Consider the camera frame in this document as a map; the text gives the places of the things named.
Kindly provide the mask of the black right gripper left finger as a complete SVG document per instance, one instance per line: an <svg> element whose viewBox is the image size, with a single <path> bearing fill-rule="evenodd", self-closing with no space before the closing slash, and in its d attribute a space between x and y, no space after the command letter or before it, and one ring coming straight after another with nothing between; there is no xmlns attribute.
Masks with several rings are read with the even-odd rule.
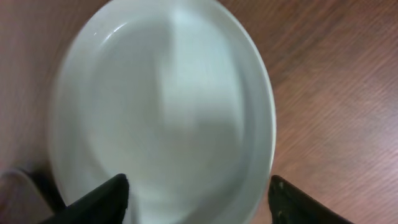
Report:
<svg viewBox="0 0 398 224"><path fill-rule="evenodd" d="M128 179L117 174L40 224L122 224L128 200Z"/></svg>

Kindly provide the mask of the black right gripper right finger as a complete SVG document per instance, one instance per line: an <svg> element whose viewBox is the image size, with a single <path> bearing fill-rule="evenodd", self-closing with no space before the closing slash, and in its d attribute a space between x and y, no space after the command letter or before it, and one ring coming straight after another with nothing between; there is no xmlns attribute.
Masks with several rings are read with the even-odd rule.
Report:
<svg viewBox="0 0 398 224"><path fill-rule="evenodd" d="M279 175L271 177L268 204L273 224L352 224Z"/></svg>

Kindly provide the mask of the white plate with yellow stain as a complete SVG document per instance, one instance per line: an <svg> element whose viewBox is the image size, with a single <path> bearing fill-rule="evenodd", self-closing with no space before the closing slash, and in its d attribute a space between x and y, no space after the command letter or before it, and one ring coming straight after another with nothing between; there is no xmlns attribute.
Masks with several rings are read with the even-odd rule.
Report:
<svg viewBox="0 0 398 224"><path fill-rule="evenodd" d="M264 62L218 1L106 3L53 85L49 157L64 202L123 173L126 223L249 223L275 137Z"/></svg>

